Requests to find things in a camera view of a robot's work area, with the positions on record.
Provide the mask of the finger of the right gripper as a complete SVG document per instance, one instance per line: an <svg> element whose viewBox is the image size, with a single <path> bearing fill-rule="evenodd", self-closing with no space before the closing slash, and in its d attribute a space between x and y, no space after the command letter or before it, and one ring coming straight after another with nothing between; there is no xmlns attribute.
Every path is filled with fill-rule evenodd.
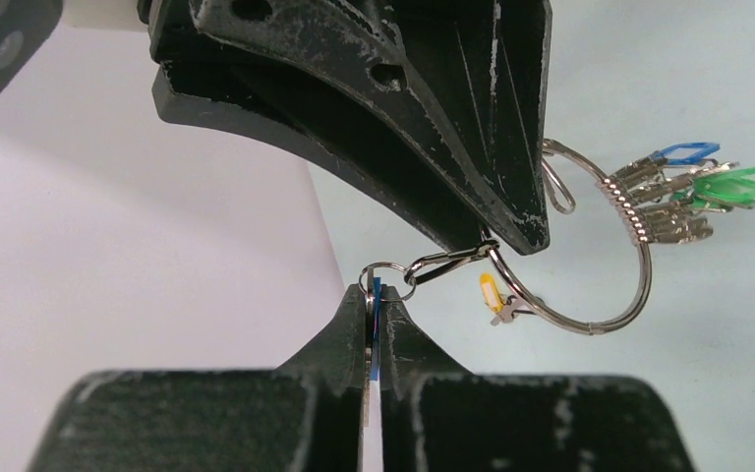
<svg viewBox="0 0 755 472"><path fill-rule="evenodd" d="M331 86L521 255L550 243L540 176L547 1L198 1L199 33Z"/></svg>
<svg viewBox="0 0 755 472"><path fill-rule="evenodd" d="M476 216L372 113L283 65L167 61L152 94L165 122L250 138L328 171L447 251L480 242Z"/></svg>

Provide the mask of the large metal keyring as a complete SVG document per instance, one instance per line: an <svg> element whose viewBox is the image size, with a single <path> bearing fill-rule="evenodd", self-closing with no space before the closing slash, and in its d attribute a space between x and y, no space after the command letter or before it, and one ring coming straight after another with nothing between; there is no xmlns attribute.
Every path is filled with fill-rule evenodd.
<svg viewBox="0 0 755 472"><path fill-rule="evenodd" d="M560 156L568 160L569 162L572 162L584 172L586 172L590 177L592 177L597 184L604 184L609 181L608 179L610 178L610 176L607 172L605 172L597 164L592 162L583 154L560 143L559 141L544 139L543 155L544 159L546 159L546 156ZM567 205L569 205L561 206L559 202L555 203L556 197L554 197L555 194L552 191L552 196L549 197L551 199L552 206L557 208L557 211L562 213L566 213L567 211L568 213L573 212L575 203L573 197L571 197L570 192L566 190L565 185L561 183L558 176L555 177L556 174L547 163L543 163L543 166L543 176L545 181L547 183L551 182L550 185L552 186L557 185L557 188L564 194L565 198L567 199ZM562 328L569 332L593 336L618 331L632 323L642 313L650 296L653 278L652 255L648 244L649 243L646 242L633 244L634 252L637 254L635 261L637 261L638 269L636 273L638 275L635 292L632 296L631 302L629 302L629 305L619 315L597 322L576 320L566 316L558 310L553 309L545 301L541 300L539 296L531 292L528 286L525 285L525 283L517 277L516 272L508 266L504 256L500 253L499 249L495 249L494 246L489 246L485 250L484 254L487 259L491 261L495 272L498 274L498 276L510 291L510 298L508 298L508 300L517 302L518 308L516 308L516 311L520 312L518 313L518 315L522 314L522 312L525 312L526 314L537 316L540 319L550 323L551 325ZM573 250L569 251L571 254L565 254L566 256L574 256L573 260L576 269L575 275L609 275L608 268L586 269L586 263L594 263L596 265L599 262L599 256L609 255L609 243L599 244L599 251L595 254L592 254L594 251L587 248L586 246L586 243L582 243L579 244L577 248L586 249L586 256L574 256ZM629 254L631 254L631 251L633 251L633 249L621 249L622 257L610 256L610 268L613 268L612 264L617 263L618 261L623 262L621 260L623 259L623 257L625 257L625 252L630 252Z"/></svg>

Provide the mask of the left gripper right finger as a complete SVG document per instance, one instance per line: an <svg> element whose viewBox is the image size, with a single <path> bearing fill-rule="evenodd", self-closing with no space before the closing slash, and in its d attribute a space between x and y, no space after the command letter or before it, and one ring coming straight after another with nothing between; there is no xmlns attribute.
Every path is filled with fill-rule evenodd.
<svg viewBox="0 0 755 472"><path fill-rule="evenodd" d="M656 391L630 377L477 375L400 303L379 315L387 471L690 471Z"/></svg>

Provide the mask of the key with blue tag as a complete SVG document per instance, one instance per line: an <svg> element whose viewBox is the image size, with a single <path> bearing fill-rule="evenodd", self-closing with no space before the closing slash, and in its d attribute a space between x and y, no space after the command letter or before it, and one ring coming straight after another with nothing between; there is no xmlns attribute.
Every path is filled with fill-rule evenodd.
<svg viewBox="0 0 755 472"><path fill-rule="evenodd" d="M419 285L456 270L467 264L486 259L492 250L499 248L495 239L483 239L470 249L454 252L442 252L422 256L409 265L394 262L375 262L366 265L358 277L358 288L364 295L366 306L366 381L378 380L380 371L379 357L379 311L382 303L405 302L412 298ZM381 294L382 284L375 272L379 268L388 268L403 275L404 283L409 287L405 295L384 298Z"/></svg>

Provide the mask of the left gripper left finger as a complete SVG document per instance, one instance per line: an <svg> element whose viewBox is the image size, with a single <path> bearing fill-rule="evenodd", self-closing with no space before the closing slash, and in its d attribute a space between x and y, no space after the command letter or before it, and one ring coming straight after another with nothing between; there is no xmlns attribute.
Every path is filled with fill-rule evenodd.
<svg viewBox="0 0 755 472"><path fill-rule="evenodd" d="M106 370L63 396L32 471L359 471L366 307L270 370Z"/></svg>

